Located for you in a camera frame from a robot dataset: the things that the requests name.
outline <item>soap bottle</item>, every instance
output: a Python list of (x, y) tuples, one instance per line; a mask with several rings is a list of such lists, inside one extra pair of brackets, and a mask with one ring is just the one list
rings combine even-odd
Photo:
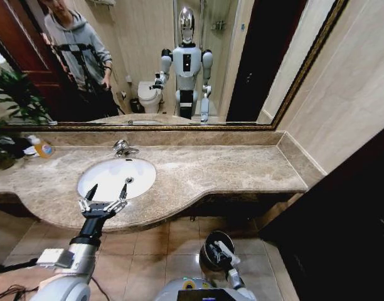
[(49, 158), (54, 153), (54, 148), (47, 142), (37, 138), (35, 135), (30, 135), (28, 137), (29, 141), (33, 144), (36, 149), (36, 152), (42, 158)]

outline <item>black pants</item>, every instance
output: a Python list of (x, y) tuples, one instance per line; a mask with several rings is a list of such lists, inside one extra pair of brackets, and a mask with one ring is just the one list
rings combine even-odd
[(95, 93), (79, 90), (82, 101), (81, 114), (83, 121), (93, 121), (110, 116), (118, 116), (117, 104), (111, 90), (96, 88)]

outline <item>mirror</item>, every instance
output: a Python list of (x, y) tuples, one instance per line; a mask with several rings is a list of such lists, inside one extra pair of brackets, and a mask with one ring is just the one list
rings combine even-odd
[(0, 119), (275, 126), (330, 18), (334, 0), (315, 2), (3, 0), (0, 75), (29, 88), (28, 107), (0, 102)]

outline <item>shower area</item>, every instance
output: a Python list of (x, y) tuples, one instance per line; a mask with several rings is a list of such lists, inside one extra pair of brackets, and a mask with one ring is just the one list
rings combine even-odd
[[(213, 53), (209, 80), (211, 85), (209, 123), (218, 122), (238, 0), (174, 0), (175, 45), (182, 42), (178, 29), (178, 16), (185, 6), (191, 8), (195, 14), (194, 42), (202, 51), (209, 49)], [(202, 73), (200, 71), (195, 87), (199, 97), (192, 119), (197, 122), (200, 121)]]

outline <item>black cable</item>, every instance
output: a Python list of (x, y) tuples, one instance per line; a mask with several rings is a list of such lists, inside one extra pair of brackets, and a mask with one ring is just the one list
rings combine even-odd
[(15, 300), (26, 300), (26, 294), (35, 292), (38, 287), (28, 290), (26, 287), (18, 284), (11, 285), (7, 290), (0, 293), (0, 300), (6, 296), (15, 294)]
[(103, 293), (103, 295), (105, 296), (105, 298), (107, 298), (107, 301), (110, 301), (110, 297), (107, 295), (106, 292), (104, 292), (104, 290), (102, 289), (102, 287), (100, 286), (100, 284), (97, 282), (97, 280), (94, 279), (94, 277), (92, 277), (92, 280), (94, 281), (94, 283), (96, 283), (97, 287), (98, 287), (99, 290)]

